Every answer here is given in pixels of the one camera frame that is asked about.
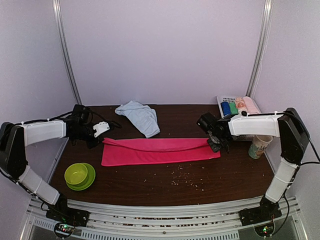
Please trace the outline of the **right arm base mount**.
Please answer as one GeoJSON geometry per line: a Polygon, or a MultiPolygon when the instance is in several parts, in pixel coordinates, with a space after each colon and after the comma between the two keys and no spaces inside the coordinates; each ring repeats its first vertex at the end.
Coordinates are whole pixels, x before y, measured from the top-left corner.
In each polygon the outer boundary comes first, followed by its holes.
{"type": "Polygon", "coordinates": [[[281,216],[282,212],[278,204],[263,204],[258,207],[246,208],[239,212],[239,218],[242,226],[271,221],[272,219],[279,218],[281,216]]]}

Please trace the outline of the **green bowl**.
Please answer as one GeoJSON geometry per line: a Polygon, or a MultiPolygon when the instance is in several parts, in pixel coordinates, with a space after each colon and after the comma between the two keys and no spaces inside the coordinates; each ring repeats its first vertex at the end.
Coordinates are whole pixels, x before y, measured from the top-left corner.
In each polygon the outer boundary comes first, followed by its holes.
{"type": "Polygon", "coordinates": [[[80,186],[88,179],[88,169],[83,163],[74,163],[65,170],[64,179],[69,185],[80,186]]]}

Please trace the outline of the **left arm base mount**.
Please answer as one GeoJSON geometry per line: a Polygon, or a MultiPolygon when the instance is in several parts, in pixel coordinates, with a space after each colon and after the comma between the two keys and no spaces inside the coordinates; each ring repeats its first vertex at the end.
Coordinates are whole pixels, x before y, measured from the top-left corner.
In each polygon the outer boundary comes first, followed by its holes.
{"type": "Polygon", "coordinates": [[[65,210],[61,210],[57,207],[49,205],[45,216],[48,219],[65,223],[74,227],[86,227],[90,213],[86,210],[70,207],[67,207],[65,210]]]}

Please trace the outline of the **green rolled towel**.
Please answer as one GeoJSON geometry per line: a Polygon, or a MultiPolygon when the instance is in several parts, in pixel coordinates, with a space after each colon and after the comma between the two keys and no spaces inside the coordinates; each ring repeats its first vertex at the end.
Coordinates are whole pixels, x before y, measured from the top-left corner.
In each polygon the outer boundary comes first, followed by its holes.
{"type": "Polygon", "coordinates": [[[239,112],[238,108],[236,107],[236,103],[235,102],[229,102],[229,108],[230,108],[230,113],[232,115],[239,115],[241,114],[241,112],[239,112]]]}

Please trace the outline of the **light pink rolled towel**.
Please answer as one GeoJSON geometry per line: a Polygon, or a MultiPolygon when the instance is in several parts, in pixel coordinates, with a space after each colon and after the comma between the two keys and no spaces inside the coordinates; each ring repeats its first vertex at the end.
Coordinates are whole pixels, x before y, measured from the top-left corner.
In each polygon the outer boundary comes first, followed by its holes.
{"type": "Polygon", "coordinates": [[[244,96],[243,101],[245,103],[247,113],[249,115],[260,114],[260,110],[256,107],[254,101],[249,96],[244,96]]]}

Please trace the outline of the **blue rolled towel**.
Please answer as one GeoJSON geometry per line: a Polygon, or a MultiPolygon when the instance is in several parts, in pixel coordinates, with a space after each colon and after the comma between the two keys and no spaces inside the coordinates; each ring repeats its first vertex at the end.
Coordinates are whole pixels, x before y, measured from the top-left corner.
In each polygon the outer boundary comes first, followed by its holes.
{"type": "Polygon", "coordinates": [[[227,101],[223,101],[220,105],[224,116],[230,115],[232,113],[230,104],[227,101]]]}

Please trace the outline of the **right aluminium post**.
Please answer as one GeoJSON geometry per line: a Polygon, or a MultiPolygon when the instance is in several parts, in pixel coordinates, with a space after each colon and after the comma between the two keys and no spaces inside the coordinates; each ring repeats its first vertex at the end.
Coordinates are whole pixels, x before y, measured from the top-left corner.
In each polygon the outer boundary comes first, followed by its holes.
{"type": "Polygon", "coordinates": [[[253,63],[247,91],[246,91],[246,95],[251,98],[254,98],[255,96],[261,70],[262,70],[262,61],[263,61],[263,57],[267,47],[268,37],[270,34],[273,5],[274,5],[273,0],[264,1],[259,39],[258,39],[254,63],[253,63]]]}

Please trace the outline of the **magenta pink towel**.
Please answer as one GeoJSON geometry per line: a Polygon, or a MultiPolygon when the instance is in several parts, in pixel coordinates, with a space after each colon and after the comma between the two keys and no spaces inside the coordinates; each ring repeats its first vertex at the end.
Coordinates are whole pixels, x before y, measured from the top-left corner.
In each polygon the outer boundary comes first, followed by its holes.
{"type": "Polygon", "coordinates": [[[171,164],[217,159],[206,138],[135,138],[103,141],[104,167],[171,164]]]}

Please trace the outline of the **left aluminium post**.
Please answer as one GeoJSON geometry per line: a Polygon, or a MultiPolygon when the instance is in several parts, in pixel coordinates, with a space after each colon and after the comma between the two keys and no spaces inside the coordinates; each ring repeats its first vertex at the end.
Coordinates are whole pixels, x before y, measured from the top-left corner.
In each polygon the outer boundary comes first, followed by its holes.
{"type": "Polygon", "coordinates": [[[72,63],[71,63],[71,58],[70,58],[70,54],[69,54],[69,50],[68,50],[68,44],[67,44],[64,23],[63,23],[62,10],[61,10],[61,1],[60,0],[53,0],[52,6],[53,6],[53,13],[54,13],[54,17],[55,17],[56,26],[57,26],[60,46],[61,46],[61,50],[62,50],[63,62],[64,62],[66,73],[67,73],[67,79],[69,81],[71,91],[72,91],[72,94],[73,94],[73,97],[74,97],[76,103],[81,105],[82,100],[81,100],[80,92],[78,90],[78,86],[76,83],[76,79],[75,79],[75,75],[74,75],[74,71],[73,71],[73,67],[72,67],[72,63]]]}

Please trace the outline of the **cartoon print rolled towel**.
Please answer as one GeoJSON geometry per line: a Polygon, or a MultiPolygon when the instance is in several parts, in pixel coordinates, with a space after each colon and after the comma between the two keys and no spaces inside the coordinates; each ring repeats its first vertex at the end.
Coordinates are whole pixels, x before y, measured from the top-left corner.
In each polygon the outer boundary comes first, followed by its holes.
{"type": "Polygon", "coordinates": [[[235,107],[237,109],[238,114],[242,116],[246,116],[248,114],[247,106],[242,97],[236,97],[234,100],[234,103],[235,103],[235,107]]]}

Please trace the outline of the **green plate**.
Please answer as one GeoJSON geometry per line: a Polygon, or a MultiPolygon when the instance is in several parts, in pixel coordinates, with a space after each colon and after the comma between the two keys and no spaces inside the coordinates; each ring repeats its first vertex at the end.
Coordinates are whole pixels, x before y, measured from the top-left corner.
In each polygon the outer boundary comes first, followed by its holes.
{"type": "Polygon", "coordinates": [[[74,191],[86,190],[93,184],[95,178],[95,168],[85,162],[70,165],[64,173],[66,185],[74,191]]]}

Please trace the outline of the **aluminium post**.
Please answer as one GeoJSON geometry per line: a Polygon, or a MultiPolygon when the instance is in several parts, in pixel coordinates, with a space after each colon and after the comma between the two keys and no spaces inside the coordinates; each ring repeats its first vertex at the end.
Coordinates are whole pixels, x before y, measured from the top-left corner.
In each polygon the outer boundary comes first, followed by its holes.
{"type": "Polygon", "coordinates": [[[267,47],[268,37],[270,34],[273,5],[274,5],[273,0],[264,1],[259,39],[258,39],[254,63],[253,63],[247,91],[246,91],[246,95],[251,98],[254,98],[255,96],[261,70],[262,70],[262,61],[263,61],[263,57],[267,47]]]}
{"type": "Polygon", "coordinates": [[[64,23],[63,23],[62,10],[61,10],[61,1],[60,0],[53,0],[52,6],[53,6],[53,13],[54,13],[54,17],[55,17],[56,26],[57,26],[60,46],[61,46],[61,50],[62,50],[63,62],[64,62],[66,73],[67,73],[67,79],[69,81],[71,91],[72,91],[72,94],[73,94],[73,97],[74,97],[76,103],[81,105],[82,100],[81,100],[80,92],[78,90],[78,86],[76,83],[76,79],[75,79],[75,75],[74,75],[74,71],[73,71],[73,67],[72,67],[72,63],[71,63],[71,58],[70,58],[70,54],[69,54],[69,50],[68,50],[68,44],[67,44],[64,23]]]}

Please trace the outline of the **cream patterned mug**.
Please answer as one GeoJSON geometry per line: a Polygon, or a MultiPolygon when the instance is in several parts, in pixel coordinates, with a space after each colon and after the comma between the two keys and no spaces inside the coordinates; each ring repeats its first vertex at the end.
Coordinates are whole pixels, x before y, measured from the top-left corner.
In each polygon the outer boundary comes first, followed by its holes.
{"type": "Polygon", "coordinates": [[[248,150],[249,156],[259,159],[272,141],[273,137],[270,135],[255,135],[248,150]]]}

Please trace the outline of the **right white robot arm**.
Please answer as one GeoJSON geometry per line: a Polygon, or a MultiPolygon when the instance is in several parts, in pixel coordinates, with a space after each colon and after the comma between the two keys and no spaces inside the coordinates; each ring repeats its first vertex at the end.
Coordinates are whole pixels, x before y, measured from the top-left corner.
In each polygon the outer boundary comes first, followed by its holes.
{"type": "Polygon", "coordinates": [[[307,147],[311,144],[310,134],[298,112],[289,107],[283,112],[230,114],[216,118],[210,112],[203,115],[203,130],[209,136],[213,151],[229,150],[235,136],[270,136],[280,142],[280,163],[264,195],[268,201],[256,210],[259,220],[268,220],[275,212],[277,203],[286,189],[292,184],[293,177],[302,164],[307,147]]]}

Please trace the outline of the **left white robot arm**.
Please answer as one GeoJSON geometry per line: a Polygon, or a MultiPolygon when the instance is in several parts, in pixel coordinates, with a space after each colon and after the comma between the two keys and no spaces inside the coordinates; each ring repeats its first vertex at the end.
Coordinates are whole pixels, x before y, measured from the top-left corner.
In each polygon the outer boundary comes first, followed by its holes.
{"type": "Polygon", "coordinates": [[[21,185],[46,204],[61,222],[72,218],[72,211],[59,202],[61,193],[43,179],[41,171],[54,165],[54,152],[67,140],[84,141],[89,148],[101,142],[110,125],[80,123],[71,119],[36,122],[4,122],[0,126],[0,169],[16,185],[21,185]]]}

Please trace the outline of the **light blue towel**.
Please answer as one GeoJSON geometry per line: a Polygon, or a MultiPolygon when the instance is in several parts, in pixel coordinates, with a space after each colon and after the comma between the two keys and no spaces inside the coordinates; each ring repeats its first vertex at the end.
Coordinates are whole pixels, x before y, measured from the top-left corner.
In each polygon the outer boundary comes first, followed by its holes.
{"type": "Polygon", "coordinates": [[[115,113],[119,116],[127,117],[132,125],[147,139],[161,132],[157,113],[148,105],[131,100],[117,107],[115,113]]]}

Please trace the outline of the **white plastic basket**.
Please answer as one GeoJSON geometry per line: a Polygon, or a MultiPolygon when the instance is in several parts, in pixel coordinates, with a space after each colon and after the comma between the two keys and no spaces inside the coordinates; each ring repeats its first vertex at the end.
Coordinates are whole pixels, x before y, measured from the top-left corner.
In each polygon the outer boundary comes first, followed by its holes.
{"type": "MultiPolygon", "coordinates": [[[[235,104],[235,99],[237,98],[237,96],[234,95],[218,95],[216,97],[217,100],[217,104],[218,104],[218,108],[219,108],[219,112],[221,117],[223,118],[225,116],[224,113],[224,109],[221,105],[222,102],[227,102],[229,105],[236,105],[235,104]]],[[[251,142],[253,140],[254,136],[253,135],[236,135],[233,136],[233,139],[235,141],[247,141],[247,142],[251,142]]]]}

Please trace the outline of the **aluminium front rail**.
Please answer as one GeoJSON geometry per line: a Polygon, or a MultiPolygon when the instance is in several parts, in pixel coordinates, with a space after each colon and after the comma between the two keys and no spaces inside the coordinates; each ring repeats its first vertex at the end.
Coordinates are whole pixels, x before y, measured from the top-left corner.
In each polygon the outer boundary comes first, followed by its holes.
{"type": "Polygon", "coordinates": [[[282,215],[243,225],[240,211],[257,207],[259,198],[185,206],[122,206],[70,200],[89,212],[84,227],[46,218],[45,206],[32,199],[23,240],[305,240],[298,202],[279,203],[282,215]]]}

